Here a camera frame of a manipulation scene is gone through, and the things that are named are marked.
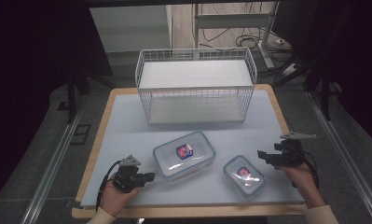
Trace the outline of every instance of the person's left hand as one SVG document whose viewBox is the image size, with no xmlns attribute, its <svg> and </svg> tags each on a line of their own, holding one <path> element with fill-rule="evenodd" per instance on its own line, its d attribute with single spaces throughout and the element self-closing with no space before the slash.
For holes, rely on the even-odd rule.
<svg viewBox="0 0 372 224">
<path fill-rule="evenodd" d="M 103 190 L 101 208 L 111 216 L 115 217 L 125 207 L 127 202 L 136 196 L 140 188 L 133 189 L 130 193 L 123 193 L 113 185 L 113 174 L 106 182 Z"/>
</svg>

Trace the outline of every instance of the gray carpet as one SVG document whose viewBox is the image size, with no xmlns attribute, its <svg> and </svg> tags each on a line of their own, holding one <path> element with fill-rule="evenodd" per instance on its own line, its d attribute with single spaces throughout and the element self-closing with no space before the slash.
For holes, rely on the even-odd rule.
<svg viewBox="0 0 372 224">
<path fill-rule="evenodd" d="M 135 55 L 126 63 L 111 55 L 114 77 L 107 79 L 119 87 L 134 87 Z M 264 73 L 264 66 L 258 54 L 255 61 L 260 69 L 258 83 L 270 84 L 274 76 Z M 327 202 L 333 207 L 340 223 L 372 223 L 359 193 L 354 187 L 338 154 L 333 148 L 327 133 L 318 120 L 310 99 L 302 90 L 304 77 L 299 77 L 281 88 L 276 89 L 276 97 L 289 126 L 298 133 L 315 133 L 315 140 L 303 140 L 305 150 L 311 153 L 318 163 L 321 178 L 321 191 Z M 85 144 L 79 136 L 72 138 L 61 167 L 49 191 L 37 223 L 85 223 L 87 220 L 74 219 L 71 216 L 75 196 L 84 173 L 85 166 L 99 127 L 110 90 L 104 85 L 89 79 L 92 87 L 87 96 L 79 125 L 89 125 L 90 131 Z M 34 191 L 44 173 L 56 146 L 66 128 L 67 112 L 58 111 L 61 102 L 67 101 L 65 87 L 51 94 L 50 108 L 38 133 L 25 156 L 7 181 L 0 193 L 0 223 L 20 223 L 24 212 L 34 195 Z M 340 106 L 336 97 L 331 97 L 330 112 L 339 135 L 349 147 L 349 151 L 372 187 L 372 139 Z M 130 223 L 119 219 L 117 223 Z M 302 216 L 268 217 L 269 224 L 306 223 Z"/>
</svg>

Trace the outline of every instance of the floor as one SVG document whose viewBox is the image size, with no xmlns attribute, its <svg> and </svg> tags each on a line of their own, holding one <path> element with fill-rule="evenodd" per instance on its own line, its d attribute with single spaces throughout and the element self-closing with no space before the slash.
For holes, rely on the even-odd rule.
<svg viewBox="0 0 372 224">
<path fill-rule="evenodd" d="M 236 4 L 231 7 L 235 12 L 244 10 L 245 4 Z M 223 8 L 219 5 L 204 6 L 204 11 L 211 10 L 222 12 Z M 255 4 L 252 10 L 259 10 L 259 4 Z M 173 15 L 191 19 L 191 6 L 176 6 L 173 11 L 179 10 Z M 186 31 L 188 35 L 185 40 L 177 40 L 176 29 L 173 29 L 173 45 L 179 48 L 190 48 L 193 43 L 192 30 L 186 28 L 184 22 L 179 20 L 179 27 Z M 258 29 L 245 29 L 244 34 L 254 34 L 258 36 Z M 230 30 L 212 41 L 201 41 L 205 45 L 212 47 L 236 47 L 236 38 L 243 33 L 242 29 Z M 221 34 L 220 31 L 206 31 L 206 37 L 214 38 Z M 287 45 L 275 45 L 278 37 L 272 36 L 269 40 L 273 47 L 270 51 L 274 63 L 280 66 L 288 57 Z M 267 70 L 258 49 L 252 49 L 253 56 L 258 68 L 257 83 L 272 84 L 282 74 L 277 74 L 277 70 Z M 112 77 L 106 77 L 118 87 L 135 87 L 134 69 L 137 62 L 137 52 L 110 53 L 108 59 L 113 71 Z M 305 92 L 302 83 L 305 76 L 298 77 L 286 83 L 280 88 L 275 89 L 276 97 L 281 106 L 281 110 L 286 117 L 288 126 L 298 133 L 315 133 L 318 139 L 312 141 L 302 141 L 303 147 L 313 154 L 318 166 L 319 177 L 321 178 L 321 191 L 327 202 L 331 204 L 335 215 L 340 223 L 372 223 L 368 206 L 365 206 L 363 196 L 357 187 L 357 180 L 352 178 L 351 170 L 347 167 L 347 162 L 342 160 L 338 144 L 330 136 L 329 131 L 324 127 L 319 115 L 319 110 L 314 107 L 313 100 L 308 92 Z M 104 111 L 105 103 L 110 90 L 93 79 L 88 80 L 91 85 L 91 92 L 88 95 L 78 95 L 77 101 L 80 103 L 82 113 L 80 114 L 77 125 L 87 125 L 89 134 L 86 141 L 80 139 L 78 135 L 73 135 L 69 139 L 68 147 L 65 148 L 62 162 L 58 164 L 58 170 L 52 171 L 52 185 L 48 188 L 47 198 L 43 197 L 41 211 L 35 217 L 34 223 L 86 223 L 86 219 L 75 219 L 71 217 L 73 206 L 77 206 L 75 196 L 78 191 L 79 183 L 84 173 L 85 165 L 88 161 L 94 136 L 100 124 L 100 117 Z M 318 91 L 311 92 L 315 98 Z M 69 129 L 67 124 L 67 111 L 58 110 L 61 102 L 67 101 L 66 88 L 60 87 L 51 94 L 50 107 L 45 119 L 40 125 L 34 140 L 28 147 L 22 161 L 12 174 L 7 184 L 0 193 L 0 223 L 20 223 L 29 208 L 31 200 L 39 183 L 44 175 L 51 158 L 55 156 L 59 145 L 63 141 L 63 134 Z M 332 120 L 329 122 L 335 127 L 335 131 L 340 136 L 341 144 L 350 154 L 351 160 L 365 179 L 366 186 L 372 192 L 372 139 L 352 117 L 338 103 L 336 96 L 330 97 L 330 115 Z M 120 219 L 117 223 L 130 223 L 127 219 Z M 269 224 L 284 223 L 306 223 L 300 216 L 280 216 L 268 217 Z"/>
</svg>

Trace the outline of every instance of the sleeve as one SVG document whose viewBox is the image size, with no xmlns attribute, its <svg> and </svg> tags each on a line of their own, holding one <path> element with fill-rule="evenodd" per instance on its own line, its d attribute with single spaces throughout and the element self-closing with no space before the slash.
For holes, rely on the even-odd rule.
<svg viewBox="0 0 372 224">
<path fill-rule="evenodd" d="M 98 207 L 98 211 L 88 224 L 111 224 L 115 220 L 115 217 L 112 217 L 110 214 L 104 212 L 101 207 Z"/>
<path fill-rule="evenodd" d="M 308 224 L 338 224 L 330 205 L 308 209 L 304 216 Z"/>
</svg>

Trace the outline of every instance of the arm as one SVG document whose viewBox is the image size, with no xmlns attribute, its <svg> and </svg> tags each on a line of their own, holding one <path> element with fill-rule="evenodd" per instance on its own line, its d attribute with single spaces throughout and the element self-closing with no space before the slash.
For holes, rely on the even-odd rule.
<svg viewBox="0 0 372 224">
<path fill-rule="evenodd" d="M 305 218 L 309 224 L 336 224 L 331 207 L 326 204 L 322 194 L 317 189 L 310 169 L 304 163 L 297 168 L 275 167 L 286 172 L 287 176 L 296 184 L 299 194 L 304 198 L 308 210 Z"/>
<path fill-rule="evenodd" d="M 110 224 L 116 220 L 116 216 L 122 211 L 127 202 L 136 196 L 140 189 L 133 189 L 130 193 L 122 193 L 113 186 L 112 176 L 104 186 L 101 206 L 98 212 L 88 224 Z"/>
</svg>

